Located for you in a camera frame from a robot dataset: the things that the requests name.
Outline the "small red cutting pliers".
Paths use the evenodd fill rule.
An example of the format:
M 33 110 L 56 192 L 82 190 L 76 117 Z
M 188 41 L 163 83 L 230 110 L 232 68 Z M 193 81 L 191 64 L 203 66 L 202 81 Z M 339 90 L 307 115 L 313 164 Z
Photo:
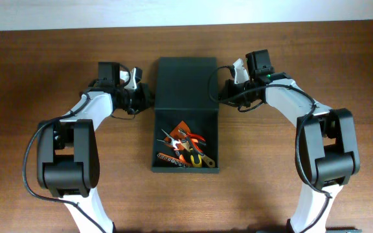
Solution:
M 182 134 L 183 138 L 180 140 L 182 143 L 188 143 L 189 148 L 195 149 L 200 155 L 204 156 L 204 152 L 200 149 L 199 145 L 206 146 L 206 140 L 197 134 L 189 133 L 182 128 L 178 129 L 178 132 Z

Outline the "black box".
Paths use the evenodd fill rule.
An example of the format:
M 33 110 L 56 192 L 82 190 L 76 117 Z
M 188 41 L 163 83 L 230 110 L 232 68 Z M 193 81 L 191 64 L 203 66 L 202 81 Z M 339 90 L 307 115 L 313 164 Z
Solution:
M 192 133 L 206 140 L 203 152 L 218 164 L 219 105 L 209 94 L 218 94 L 218 81 L 211 74 L 217 69 L 214 57 L 161 57 L 158 60 L 155 90 L 155 130 L 152 167 L 157 173 L 219 173 L 220 168 L 183 168 L 160 159 L 158 153 L 175 156 L 171 147 L 161 142 L 167 133 L 177 131 L 184 122 Z

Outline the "yellow black ratchet screwdriver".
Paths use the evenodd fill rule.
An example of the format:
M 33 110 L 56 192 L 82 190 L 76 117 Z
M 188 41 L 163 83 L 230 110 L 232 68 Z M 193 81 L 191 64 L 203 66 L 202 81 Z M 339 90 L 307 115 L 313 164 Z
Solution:
M 190 160 L 195 168 L 201 168 L 202 167 L 202 159 L 200 154 L 193 148 L 189 149 L 189 154 L 190 154 Z

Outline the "orange black needle-nose pliers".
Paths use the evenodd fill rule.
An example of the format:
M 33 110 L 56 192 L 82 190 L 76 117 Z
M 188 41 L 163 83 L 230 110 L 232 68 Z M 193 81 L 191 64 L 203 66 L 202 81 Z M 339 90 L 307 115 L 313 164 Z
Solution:
M 165 145 L 167 145 L 167 146 L 170 146 L 170 147 L 174 150 L 174 152 L 175 152 L 177 158 L 178 158 L 179 160 L 183 161 L 183 162 L 186 162 L 184 156 L 181 154 L 181 152 L 180 152 L 180 150 L 179 150 L 179 148 L 178 148 L 178 146 L 177 146 L 178 144 L 180 144 L 180 141 L 179 141 L 179 140 L 176 140 L 175 138 L 173 138 L 173 137 L 172 137 L 170 134 L 168 134 L 165 130 L 162 129 L 162 131 L 163 131 L 163 133 L 166 135 L 166 137 L 167 137 L 168 140 L 165 140 L 165 139 L 158 139 L 158 141 L 163 142 L 163 143 L 164 143 Z

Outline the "orange scraper with tan handle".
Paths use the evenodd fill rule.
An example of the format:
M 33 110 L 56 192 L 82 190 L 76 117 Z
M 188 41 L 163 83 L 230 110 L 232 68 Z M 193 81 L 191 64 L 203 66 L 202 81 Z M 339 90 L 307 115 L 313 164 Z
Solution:
M 207 145 L 205 138 L 191 132 L 184 121 L 181 121 L 170 133 L 165 130 L 162 132 L 165 134 L 165 138 L 161 142 L 170 147 L 175 156 L 159 153 L 157 156 L 161 160 L 185 168 L 216 167 L 216 162 L 203 151 L 203 147 Z

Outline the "orange socket bit rail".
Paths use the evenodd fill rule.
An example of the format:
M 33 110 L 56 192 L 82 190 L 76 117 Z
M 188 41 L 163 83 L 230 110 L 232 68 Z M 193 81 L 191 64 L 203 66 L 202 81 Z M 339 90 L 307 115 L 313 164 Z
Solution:
M 166 162 L 170 162 L 171 164 L 174 164 L 174 165 L 179 166 L 179 167 L 190 168 L 192 166 L 188 162 L 182 161 L 182 160 L 177 159 L 175 157 L 171 157 L 171 156 L 169 156 L 167 154 L 164 154 L 164 153 L 158 153 L 157 158 L 161 159 L 163 161 L 166 161 Z

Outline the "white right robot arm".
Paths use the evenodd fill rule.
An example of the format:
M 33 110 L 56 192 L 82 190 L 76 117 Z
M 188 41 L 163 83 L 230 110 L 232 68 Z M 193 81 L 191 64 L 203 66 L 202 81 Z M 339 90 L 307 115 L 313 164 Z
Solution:
M 318 102 L 285 72 L 276 72 L 266 49 L 246 54 L 226 67 L 232 76 L 216 103 L 252 111 L 267 104 L 296 128 L 295 167 L 302 181 L 294 214 L 285 232 L 326 232 L 335 198 L 360 169 L 352 113 Z

